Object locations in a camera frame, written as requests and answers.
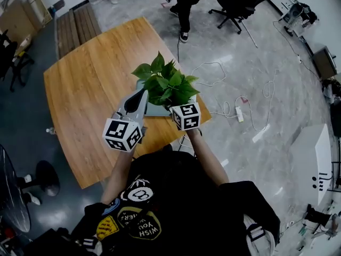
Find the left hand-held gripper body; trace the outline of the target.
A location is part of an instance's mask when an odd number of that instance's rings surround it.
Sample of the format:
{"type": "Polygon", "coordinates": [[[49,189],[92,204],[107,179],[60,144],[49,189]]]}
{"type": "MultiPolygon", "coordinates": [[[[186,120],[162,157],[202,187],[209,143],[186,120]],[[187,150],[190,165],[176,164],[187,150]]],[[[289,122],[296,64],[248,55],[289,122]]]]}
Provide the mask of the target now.
{"type": "Polygon", "coordinates": [[[102,138],[105,143],[111,149],[130,153],[145,136],[144,115],[144,112],[130,116],[115,112],[104,126],[102,138]]]}

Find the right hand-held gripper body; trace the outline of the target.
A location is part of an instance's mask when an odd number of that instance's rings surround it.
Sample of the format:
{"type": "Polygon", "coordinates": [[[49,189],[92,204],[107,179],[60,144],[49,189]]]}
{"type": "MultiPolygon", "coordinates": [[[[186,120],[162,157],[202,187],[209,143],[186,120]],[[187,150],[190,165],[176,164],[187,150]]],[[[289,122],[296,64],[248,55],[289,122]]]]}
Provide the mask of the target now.
{"type": "Polygon", "coordinates": [[[178,130],[187,131],[200,127],[201,111],[197,102],[170,107],[172,120],[178,130]]]}

